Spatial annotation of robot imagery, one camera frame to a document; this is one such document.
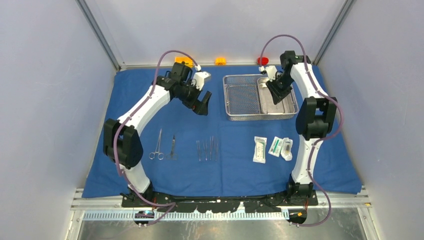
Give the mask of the thin steel tweezers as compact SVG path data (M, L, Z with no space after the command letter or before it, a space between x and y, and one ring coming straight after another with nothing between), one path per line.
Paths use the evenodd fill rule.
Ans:
M214 160L217 162L219 159L219 139L217 137L213 137L213 143L214 143Z
M204 152L204 160L208 160L208 142L206 140L202 141L203 152Z
M214 147L214 137L209 138L209 159L213 160L213 147Z

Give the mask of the clear syringe packet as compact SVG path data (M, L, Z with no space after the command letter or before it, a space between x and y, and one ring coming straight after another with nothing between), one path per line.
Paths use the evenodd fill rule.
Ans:
M280 155L285 161L291 161L293 159L292 155L292 146L293 146L293 140L285 137L282 139L282 148Z

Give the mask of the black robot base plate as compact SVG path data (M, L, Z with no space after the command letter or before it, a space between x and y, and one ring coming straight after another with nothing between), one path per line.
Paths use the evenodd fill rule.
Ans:
M165 204L170 203L175 203L175 206L171 209L172 213L193 213L195 211L206 213L211 211L214 214L234 213L242 208L246 213L276 213L282 207L299 207L301 210L305 210L307 207L318 205L315 192L309 198L297 195L287 198L285 191L257 196L189 197L148 190L142 196L152 203L161 205L161 207L153 207L160 213L164 213L168 209Z

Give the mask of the steel surgical forceps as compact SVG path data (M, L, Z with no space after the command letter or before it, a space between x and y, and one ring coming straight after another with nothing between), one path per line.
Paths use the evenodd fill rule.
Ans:
M151 160L153 160L153 159L163 160L164 157L165 157L164 153L161 151L162 132L163 132L163 129L161 128L159 130L159 134L158 134L158 139L157 139L155 150L152 151L149 154L149 158Z

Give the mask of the metal mesh instrument basket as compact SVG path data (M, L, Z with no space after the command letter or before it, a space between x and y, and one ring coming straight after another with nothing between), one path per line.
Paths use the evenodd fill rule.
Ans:
M261 113L257 80L261 74L235 74L223 77L225 112L230 121L288 120L290 115Z

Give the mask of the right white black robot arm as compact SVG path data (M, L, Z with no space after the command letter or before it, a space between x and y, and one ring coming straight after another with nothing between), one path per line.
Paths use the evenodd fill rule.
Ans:
M286 98L296 84L302 105L295 121L299 148L294 169L286 185L285 199L299 205L313 195L313 172L323 139L332 131L336 116L336 98L330 97L320 86L308 56L287 50L280 55L282 71L275 66L262 69L267 74L272 102L276 105Z

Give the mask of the stainless steel tray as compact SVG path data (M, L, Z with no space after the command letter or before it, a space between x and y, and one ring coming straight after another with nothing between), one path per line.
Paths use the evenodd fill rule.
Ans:
M294 90L281 102L274 104L270 90L266 86L268 78L261 77L257 80L259 106L262 114L266 115L294 115L298 112L298 103Z

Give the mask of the steel surgical scissors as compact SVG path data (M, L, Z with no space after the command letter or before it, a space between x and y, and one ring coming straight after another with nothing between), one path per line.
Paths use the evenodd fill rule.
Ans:
M171 150L169 152L169 154L166 156L167 160L177 160L178 159L178 155L176 154L176 135L174 134L172 137L172 142L171 142Z

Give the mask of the green white sterile packet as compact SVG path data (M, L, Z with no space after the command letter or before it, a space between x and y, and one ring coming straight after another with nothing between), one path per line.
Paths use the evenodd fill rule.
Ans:
M268 153L272 156L279 157L281 155L282 147L283 139L275 136L268 150Z

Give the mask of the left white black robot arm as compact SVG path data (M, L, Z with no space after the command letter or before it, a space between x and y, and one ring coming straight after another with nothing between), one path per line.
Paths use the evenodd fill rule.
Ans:
M141 207L148 207L154 199L148 190L151 181L141 163L144 154L141 133L158 111L173 99L180 100L197 115L208 115L211 92L207 91L201 100L198 98L210 78L211 74L200 65L191 69L176 62L165 75L155 75L146 94L130 110L104 123L103 153L115 163Z

